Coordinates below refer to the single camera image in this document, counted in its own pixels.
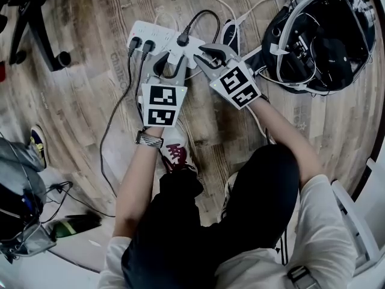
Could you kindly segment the white power strip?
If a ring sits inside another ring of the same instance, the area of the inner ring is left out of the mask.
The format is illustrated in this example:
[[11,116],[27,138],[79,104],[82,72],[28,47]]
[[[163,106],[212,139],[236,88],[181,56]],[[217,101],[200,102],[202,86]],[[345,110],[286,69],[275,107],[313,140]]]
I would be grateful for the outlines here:
[[157,55],[160,52],[168,51],[170,52],[168,62],[175,66],[178,64],[181,56],[184,55],[188,59],[187,67],[195,69],[197,64],[194,61],[193,56],[203,55],[199,46],[204,45],[205,42],[193,36],[189,36],[189,43],[186,46],[181,47],[177,44],[177,38],[179,35],[180,32],[173,29],[137,20],[130,31],[127,47],[129,47],[130,41],[133,37],[139,37],[142,44],[136,50],[142,52],[144,42],[146,40],[151,40],[155,43],[155,48],[152,52],[150,52],[150,55]]

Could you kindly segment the person's black trousers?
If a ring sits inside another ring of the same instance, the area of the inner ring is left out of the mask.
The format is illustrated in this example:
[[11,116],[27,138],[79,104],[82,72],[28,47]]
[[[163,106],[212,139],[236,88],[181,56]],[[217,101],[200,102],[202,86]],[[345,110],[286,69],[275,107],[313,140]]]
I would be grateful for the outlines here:
[[203,187],[183,169],[165,174],[122,256],[128,289],[212,289],[218,266],[242,252],[273,248],[294,211],[300,185],[289,148],[257,149],[237,174],[224,219],[200,223]]

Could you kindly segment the black backpack gray trim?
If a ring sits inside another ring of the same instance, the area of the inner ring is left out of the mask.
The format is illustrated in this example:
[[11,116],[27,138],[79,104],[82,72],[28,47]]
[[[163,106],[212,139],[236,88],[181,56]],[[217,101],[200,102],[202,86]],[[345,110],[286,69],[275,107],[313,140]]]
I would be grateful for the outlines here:
[[16,194],[0,184],[0,255],[12,263],[57,245],[40,221],[42,201],[32,192]]
[[359,77],[375,38],[375,12],[354,11],[349,0],[287,0],[243,59],[291,93],[327,96]]

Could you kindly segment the black office chair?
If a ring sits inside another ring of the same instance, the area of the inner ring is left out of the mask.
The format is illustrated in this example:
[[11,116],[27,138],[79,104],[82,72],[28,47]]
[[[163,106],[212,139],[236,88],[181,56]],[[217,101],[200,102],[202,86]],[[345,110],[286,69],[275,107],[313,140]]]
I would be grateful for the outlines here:
[[[71,57],[68,52],[62,51],[58,55],[54,55],[52,52],[42,15],[42,5],[45,2],[46,0],[0,0],[0,11],[3,6],[7,5],[17,7],[19,13],[8,59],[10,65],[20,64],[26,59],[26,52],[18,50],[26,26],[30,27],[40,53],[50,71],[55,72],[70,65]],[[7,22],[7,16],[0,14],[0,33],[6,27]]]

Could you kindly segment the person's right white shoe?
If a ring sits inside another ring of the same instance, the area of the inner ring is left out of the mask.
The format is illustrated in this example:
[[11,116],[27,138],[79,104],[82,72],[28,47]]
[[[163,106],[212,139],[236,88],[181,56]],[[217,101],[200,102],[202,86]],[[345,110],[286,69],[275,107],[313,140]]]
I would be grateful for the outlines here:
[[228,214],[232,214],[232,211],[234,210],[234,198],[233,198],[233,191],[234,191],[234,185],[236,178],[238,176],[238,172],[235,172],[230,176],[230,178],[227,180],[225,184],[225,196],[224,196],[224,202],[222,209],[220,211],[220,214],[218,216],[218,221],[221,222],[224,220]]

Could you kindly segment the person's right forearm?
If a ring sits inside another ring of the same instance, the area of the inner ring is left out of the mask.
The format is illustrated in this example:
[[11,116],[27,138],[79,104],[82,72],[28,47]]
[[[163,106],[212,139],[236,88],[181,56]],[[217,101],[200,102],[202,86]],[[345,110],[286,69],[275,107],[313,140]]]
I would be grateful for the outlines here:
[[287,146],[293,153],[300,171],[300,188],[323,173],[319,156],[309,141],[269,102],[257,98],[250,108],[266,126],[274,141]]

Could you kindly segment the person's left forearm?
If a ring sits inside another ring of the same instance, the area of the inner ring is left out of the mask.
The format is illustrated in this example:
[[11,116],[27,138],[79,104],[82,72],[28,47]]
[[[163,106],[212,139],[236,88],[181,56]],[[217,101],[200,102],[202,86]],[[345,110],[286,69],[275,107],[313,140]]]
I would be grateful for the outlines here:
[[137,145],[117,195],[114,237],[134,236],[152,198],[157,157],[158,148]]

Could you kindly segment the person's white shirt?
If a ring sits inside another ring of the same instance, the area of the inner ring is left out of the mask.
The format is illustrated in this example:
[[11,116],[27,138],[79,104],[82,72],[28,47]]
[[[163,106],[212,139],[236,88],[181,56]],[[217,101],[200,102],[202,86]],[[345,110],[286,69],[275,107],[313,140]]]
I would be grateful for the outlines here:
[[[132,238],[112,237],[97,289],[128,289],[121,267]],[[356,249],[325,175],[313,177],[300,192],[297,236],[290,267],[304,265],[322,289],[347,289],[356,268]],[[215,289],[288,289],[286,269],[267,249],[228,259],[216,271]]]

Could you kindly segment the person's left white shoe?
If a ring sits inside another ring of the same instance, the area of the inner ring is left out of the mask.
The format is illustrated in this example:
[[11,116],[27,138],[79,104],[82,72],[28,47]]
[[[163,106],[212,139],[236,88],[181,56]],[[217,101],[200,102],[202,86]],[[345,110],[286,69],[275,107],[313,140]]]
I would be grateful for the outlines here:
[[178,120],[175,127],[165,128],[162,133],[163,145],[160,150],[162,162],[168,173],[188,169],[197,173],[189,151],[189,139],[184,126]]

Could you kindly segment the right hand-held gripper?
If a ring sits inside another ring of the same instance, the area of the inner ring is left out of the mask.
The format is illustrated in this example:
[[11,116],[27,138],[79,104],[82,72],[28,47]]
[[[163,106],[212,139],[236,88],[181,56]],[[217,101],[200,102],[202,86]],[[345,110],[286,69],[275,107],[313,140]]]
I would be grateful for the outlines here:
[[240,110],[261,96],[250,69],[243,61],[239,61],[239,55],[229,45],[207,43],[201,45],[200,50],[224,64],[230,60],[237,62],[222,73],[223,65],[214,66],[207,59],[194,55],[194,61],[198,67],[210,80],[213,80],[210,87],[235,108]]

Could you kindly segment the person's white shoe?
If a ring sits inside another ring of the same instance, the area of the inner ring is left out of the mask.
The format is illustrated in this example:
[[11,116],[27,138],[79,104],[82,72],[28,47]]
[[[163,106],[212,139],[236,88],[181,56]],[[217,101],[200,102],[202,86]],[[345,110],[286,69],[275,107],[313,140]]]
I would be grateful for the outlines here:
[[178,120],[175,127],[165,128],[162,133],[163,145],[160,150],[162,162],[168,173],[188,169],[197,173],[189,151],[189,139],[184,126]]
[[230,176],[230,178],[227,180],[225,184],[225,196],[224,196],[224,202],[222,209],[220,211],[220,214],[218,216],[218,221],[221,222],[224,220],[228,214],[232,214],[232,211],[234,210],[234,198],[233,198],[233,191],[234,191],[234,185],[236,178],[238,176],[238,172],[235,172]]

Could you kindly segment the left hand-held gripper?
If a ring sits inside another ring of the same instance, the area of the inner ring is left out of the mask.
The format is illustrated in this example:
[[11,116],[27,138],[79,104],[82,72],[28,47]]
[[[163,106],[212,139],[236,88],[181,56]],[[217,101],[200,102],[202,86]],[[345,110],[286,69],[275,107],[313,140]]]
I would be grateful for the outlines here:
[[163,74],[170,53],[163,51],[149,58],[145,65],[146,79],[142,83],[144,126],[175,127],[187,93],[185,86],[186,56],[179,59],[172,76]]

